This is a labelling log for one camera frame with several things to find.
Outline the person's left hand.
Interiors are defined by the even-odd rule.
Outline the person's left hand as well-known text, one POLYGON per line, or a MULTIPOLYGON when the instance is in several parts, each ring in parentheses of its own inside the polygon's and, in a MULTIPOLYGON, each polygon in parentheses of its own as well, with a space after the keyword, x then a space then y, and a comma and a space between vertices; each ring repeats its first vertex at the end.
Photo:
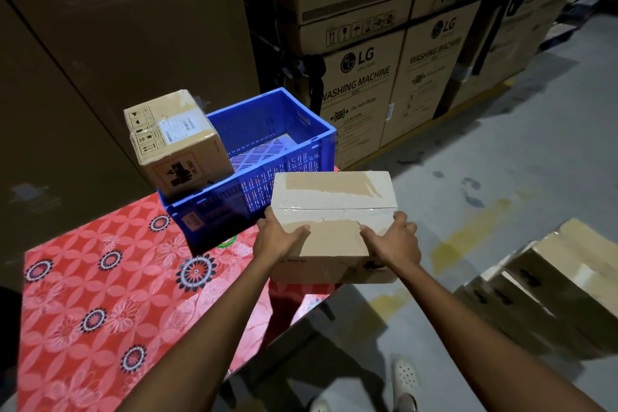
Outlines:
POLYGON ((274 266, 295 250, 302 249, 300 245, 284 245, 284 228, 270 206, 265 209, 264 217, 257 221, 257 227, 258 235, 253 244, 253 257, 255 259, 274 266))

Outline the person's right hand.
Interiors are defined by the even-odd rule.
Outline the person's right hand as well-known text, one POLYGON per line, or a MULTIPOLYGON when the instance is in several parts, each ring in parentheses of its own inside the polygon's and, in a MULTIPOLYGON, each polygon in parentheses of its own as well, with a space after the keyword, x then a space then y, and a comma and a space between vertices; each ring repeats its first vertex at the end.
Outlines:
POLYGON ((368 249, 372 256, 378 257, 399 278, 407 279, 420 269, 421 251, 416 237, 417 225, 407 221, 407 214, 395 211, 393 223, 385 234, 388 242, 385 249, 368 249))

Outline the taped plain cardboard box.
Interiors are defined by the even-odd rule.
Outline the taped plain cardboard box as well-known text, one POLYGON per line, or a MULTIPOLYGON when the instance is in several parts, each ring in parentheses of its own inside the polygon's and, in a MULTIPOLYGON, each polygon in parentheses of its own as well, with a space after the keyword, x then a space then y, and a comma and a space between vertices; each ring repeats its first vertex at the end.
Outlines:
POLYGON ((275 283, 387 284, 396 275, 370 254, 360 235, 366 225, 383 235, 398 210, 390 174, 290 172, 274 178, 271 208, 290 233, 309 226, 310 235, 271 273, 275 283))

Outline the person's left forearm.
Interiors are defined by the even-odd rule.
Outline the person's left forearm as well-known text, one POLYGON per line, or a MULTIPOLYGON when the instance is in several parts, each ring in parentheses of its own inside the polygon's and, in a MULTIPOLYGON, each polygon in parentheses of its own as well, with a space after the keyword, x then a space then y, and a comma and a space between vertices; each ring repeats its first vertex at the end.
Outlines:
POLYGON ((226 292, 145 374, 116 412, 210 412, 282 249, 255 251, 226 292))

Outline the person's right forearm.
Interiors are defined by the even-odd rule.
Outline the person's right forearm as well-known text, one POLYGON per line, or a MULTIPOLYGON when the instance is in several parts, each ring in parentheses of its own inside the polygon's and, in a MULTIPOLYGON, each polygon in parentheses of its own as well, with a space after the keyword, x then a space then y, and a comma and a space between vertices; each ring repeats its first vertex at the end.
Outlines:
POLYGON ((483 321, 418 264, 389 264, 487 412, 604 412, 554 369, 483 321))

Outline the blue plastic crate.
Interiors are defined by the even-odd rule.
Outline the blue plastic crate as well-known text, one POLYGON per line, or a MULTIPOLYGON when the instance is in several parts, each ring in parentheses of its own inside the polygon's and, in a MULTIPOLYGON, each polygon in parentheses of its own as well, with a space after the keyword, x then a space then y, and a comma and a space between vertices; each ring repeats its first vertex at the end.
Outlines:
POLYGON ((159 194, 165 213, 150 221, 151 233, 174 228, 190 249, 205 252, 264 216, 276 174, 334 171, 336 129, 284 88, 206 117, 234 173, 175 202, 159 194))

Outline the printed appliance cardboard box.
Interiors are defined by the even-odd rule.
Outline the printed appliance cardboard box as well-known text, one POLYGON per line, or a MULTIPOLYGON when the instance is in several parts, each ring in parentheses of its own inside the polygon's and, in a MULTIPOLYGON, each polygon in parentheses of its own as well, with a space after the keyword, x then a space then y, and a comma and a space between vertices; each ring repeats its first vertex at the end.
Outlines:
POLYGON ((406 29, 380 147, 430 122, 481 5, 413 19, 406 29))
POLYGON ((349 167, 379 149, 405 30, 325 57, 320 117, 336 128, 335 166, 349 167))

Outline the small labelled cardboard box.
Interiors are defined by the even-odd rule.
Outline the small labelled cardboard box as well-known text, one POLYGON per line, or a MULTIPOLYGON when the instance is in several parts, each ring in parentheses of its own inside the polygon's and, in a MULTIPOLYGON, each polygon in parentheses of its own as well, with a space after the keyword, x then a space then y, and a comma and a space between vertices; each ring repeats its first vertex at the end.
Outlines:
POLYGON ((123 113, 137 162, 164 197, 179 199, 234 174, 219 133, 188 90, 123 113))

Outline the person's white right shoe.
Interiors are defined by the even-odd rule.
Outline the person's white right shoe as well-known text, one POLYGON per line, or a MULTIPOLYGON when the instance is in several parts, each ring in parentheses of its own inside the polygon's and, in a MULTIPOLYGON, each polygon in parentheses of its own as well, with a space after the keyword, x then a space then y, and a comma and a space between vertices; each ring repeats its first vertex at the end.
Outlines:
POLYGON ((419 412, 418 376, 413 365, 401 356, 393 357, 391 365, 393 412, 419 412))

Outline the leaning cardboard box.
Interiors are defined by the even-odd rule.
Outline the leaning cardboard box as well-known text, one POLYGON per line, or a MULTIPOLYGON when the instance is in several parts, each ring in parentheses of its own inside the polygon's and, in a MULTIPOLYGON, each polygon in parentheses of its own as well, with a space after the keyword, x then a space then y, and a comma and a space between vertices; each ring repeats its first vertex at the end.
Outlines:
POLYGON ((556 317, 618 342, 618 243, 570 219, 512 256, 504 270, 556 317))
POLYGON ((601 353, 579 330, 546 309, 504 270, 506 260, 459 286, 454 295, 484 321, 544 360, 588 361, 601 353))

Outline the red floral tablecloth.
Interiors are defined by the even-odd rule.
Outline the red floral tablecloth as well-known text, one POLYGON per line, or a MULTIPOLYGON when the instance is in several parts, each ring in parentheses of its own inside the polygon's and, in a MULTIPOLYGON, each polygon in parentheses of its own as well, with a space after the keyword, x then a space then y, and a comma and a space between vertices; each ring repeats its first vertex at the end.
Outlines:
POLYGON ((25 254, 17 412, 114 412, 234 283, 258 228, 192 255, 153 193, 25 254))

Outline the shadowed appliance cardboard box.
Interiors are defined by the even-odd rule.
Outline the shadowed appliance cardboard box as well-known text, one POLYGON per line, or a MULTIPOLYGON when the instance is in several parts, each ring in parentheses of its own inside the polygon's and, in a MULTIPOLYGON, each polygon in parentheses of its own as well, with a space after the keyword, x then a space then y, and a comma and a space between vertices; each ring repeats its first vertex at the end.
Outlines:
POLYGON ((481 0, 437 113, 521 72, 567 0, 481 0))

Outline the tall brown cardboard carton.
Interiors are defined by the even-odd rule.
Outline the tall brown cardboard carton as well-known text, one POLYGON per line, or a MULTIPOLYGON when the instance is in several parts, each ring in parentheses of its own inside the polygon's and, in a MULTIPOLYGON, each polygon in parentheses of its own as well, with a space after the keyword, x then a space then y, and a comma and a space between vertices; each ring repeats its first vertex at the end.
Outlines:
POLYGON ((153 192, 27 26, 0 0, 0 286, 25 253, 153 192))
POLYGON ((186 89, 205 111, 259 94, 243 0, 9 0, 134 165, 123 111, 186 89))

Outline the dark wooden pallet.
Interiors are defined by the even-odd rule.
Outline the dark wooden pallet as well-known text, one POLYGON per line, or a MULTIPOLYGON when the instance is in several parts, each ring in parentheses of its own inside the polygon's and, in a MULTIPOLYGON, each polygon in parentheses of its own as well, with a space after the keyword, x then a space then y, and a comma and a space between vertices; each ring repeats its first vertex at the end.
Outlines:
POLYGON ((537 53, 569 41, 597 14, 618 16, 618 0, 569 0, 539 45, 537 53))

